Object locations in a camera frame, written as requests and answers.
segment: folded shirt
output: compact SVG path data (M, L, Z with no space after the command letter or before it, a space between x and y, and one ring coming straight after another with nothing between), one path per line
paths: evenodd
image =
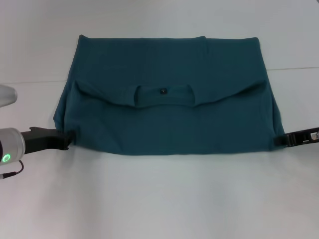
M269 151L284 134L257 38L81 35L54 121L125 155Z

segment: white table surface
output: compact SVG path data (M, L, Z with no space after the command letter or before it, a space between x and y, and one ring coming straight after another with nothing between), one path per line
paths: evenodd
M317 127L318 23L317 0L0 0L0 83L18 92L0 108L0 125L54 127L84 34L257 36L285 131ZM143 157L71 147L23 161L23 173L0 181L0 238L319 238L316 144ZM8 164L0 173L18 169Z

